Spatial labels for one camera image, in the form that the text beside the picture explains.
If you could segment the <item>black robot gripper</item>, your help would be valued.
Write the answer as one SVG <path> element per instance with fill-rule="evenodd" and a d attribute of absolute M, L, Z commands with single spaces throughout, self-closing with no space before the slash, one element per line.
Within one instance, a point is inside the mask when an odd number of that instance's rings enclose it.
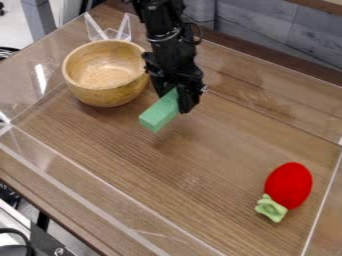
<path fill-rule="evenodd" d="M 145 70 L 159 97 L 175 87 L 181 114 L 189 113 L 200 102 L 205 85 L 203 71 L 195 63 L 196 40 L 192 31 L 168 31 L 164 34 L 146 34 L 152 50 L 144 52 Z"/>

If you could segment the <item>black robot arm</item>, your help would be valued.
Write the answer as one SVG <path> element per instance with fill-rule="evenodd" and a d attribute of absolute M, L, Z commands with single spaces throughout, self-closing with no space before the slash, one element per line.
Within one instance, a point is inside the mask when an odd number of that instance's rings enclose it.
<path fill-rule="evenodd" d="M 183 0 L 129 0 L 150 51 L 141 54 L 154 91 L 163 97 L 176 90 L 179 112 L 188 113 L 200 102 L 204 90 L 203 71 L 195 63 L 201 35 L 195 23 L 183 19 Z"/>

